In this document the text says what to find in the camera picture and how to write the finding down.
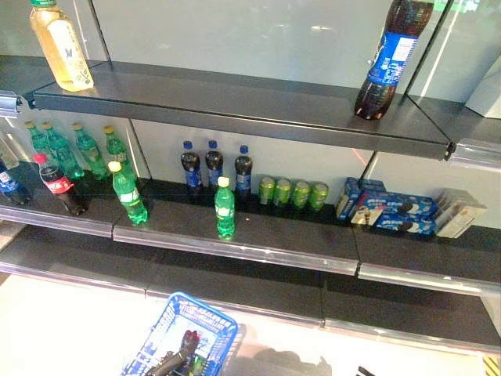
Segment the can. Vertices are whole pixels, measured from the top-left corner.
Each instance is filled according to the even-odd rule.
[[[296,209],[302,209],[305,207],[308,201],[308,195],[310,194],[310,186],[305,181],[300,181],[296,183],[294,187],[294,192],[292,193],[292,205]]]
[[[279,208],[287,205],[290,198],[290,181],[287,179],[280,179],[276,182],[275,193],[273,194],[273,204]]]
[[[259,204],[267,205],[272,202],[274,189],[275,180],[269,176],[262,178],[259,184]]]
[[[316,183],[312,187],[312,192],[310,193],[309,203],[310,208],[314,212],[319,212],[326,202],[327,196],[329,195],[329,187],[324,183]]]

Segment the coca-cola bottle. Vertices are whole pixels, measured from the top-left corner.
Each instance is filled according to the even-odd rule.
[[[38,163],[41,180],[63,202],[66,210],[73,215],[87,211],[87,204],[77,194],[74,184],[61,172],[57,164],[49,161],[45,154],[35,154],[33,160]]]
[[[355,115],[381,119],[433,11],[432,0],[393,0],[373,65],[359,91]]]

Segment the red label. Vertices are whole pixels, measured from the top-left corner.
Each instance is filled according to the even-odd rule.
[[[54,194],[65,193],[73,186],[73,183],[70,182],[70,180],[68,180],[66,176],[63,176],[61,179],[56,180],[55,182],[44,183],[47,188],[49,188],[49,190]]]

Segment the white floor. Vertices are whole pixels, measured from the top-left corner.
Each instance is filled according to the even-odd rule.
[[[1,376],[113,376],[135,355],[164,300],[10,276],[0,285]],[[480,354],[418,349],[225,311],[241,326],[222,376],[481,376]]]

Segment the shelf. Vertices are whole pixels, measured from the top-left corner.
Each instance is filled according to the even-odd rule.
[[[77,184],[88,202],[86,213],[75,216],[68,213],[63,203],[45,187],[36,164],[20,162],[9,170],[31,193],[32,199],[23,206],[14,205],[0,197],[0,219],[53,229],[111,237],[113,224],[124,214],[111,180],[106,184],[86,176]]]
[[[359,278],[468,295],[501,295],[501,231],[472,226],[458,239],[354,227]]]
[[[499,354],[499,338],[480,298],[413,287],[326,276],[327,327],[437,347]]]
[[[353,234],[350,227],[333,226],[332,205],[317,214],[273,215],[273,208],[253,197],[247,208],[236,210],[233,239],[220,240],[210,195],[189,204],[184,184],[153,180],[142,196],[150,206],[149,222],[133,226],[123,216],[114,226],[115,241],[355,274]]]
[[[133,63],[92,68],[95,88],[57,84],[37,108],[159,121],[308,143],[442,159],[449,140],[409,99],[379,121],[353,115],[358,89]]]

